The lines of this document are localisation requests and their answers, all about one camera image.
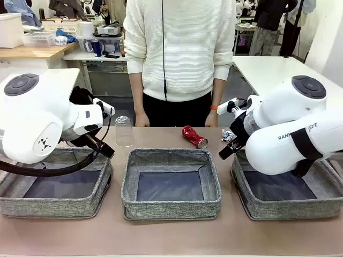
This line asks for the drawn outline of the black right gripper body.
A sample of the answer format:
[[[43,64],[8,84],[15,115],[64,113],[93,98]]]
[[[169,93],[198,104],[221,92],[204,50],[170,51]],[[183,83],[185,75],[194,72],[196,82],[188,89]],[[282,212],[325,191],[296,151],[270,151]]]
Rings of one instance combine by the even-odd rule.
[[[235,117],[230,126],[230,130],[236,135],[236,139],[239,143],[246,143],[249,138],[249,135],[244,128],[245,117],[246,113],[241,113],[239,116]]]

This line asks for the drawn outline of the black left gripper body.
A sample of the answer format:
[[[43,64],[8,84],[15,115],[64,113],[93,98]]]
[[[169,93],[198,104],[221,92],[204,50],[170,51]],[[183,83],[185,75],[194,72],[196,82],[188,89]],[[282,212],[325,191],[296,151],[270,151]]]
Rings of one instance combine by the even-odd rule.
[[[106,153],[107,147],[104,142],[89,133],[80,136],[80,143],[83,146],[87,146],[93,150],[98,150],[99,152]]]

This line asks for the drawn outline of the person's right hand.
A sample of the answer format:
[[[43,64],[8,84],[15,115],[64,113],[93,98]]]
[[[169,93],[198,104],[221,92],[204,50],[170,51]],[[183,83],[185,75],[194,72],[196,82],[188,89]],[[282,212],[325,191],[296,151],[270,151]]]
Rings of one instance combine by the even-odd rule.
[[[149,127],[150,126],[149,118],[144,111],[136,113],[135,126],[136,127]]]

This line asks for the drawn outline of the person's left hand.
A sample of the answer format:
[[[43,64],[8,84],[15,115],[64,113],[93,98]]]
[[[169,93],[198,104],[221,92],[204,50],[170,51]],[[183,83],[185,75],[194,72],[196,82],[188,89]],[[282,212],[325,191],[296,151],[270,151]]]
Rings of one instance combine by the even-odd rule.
[[[206,127],[218,127],[218,114],[216,110],[210,110],[205,121]]]

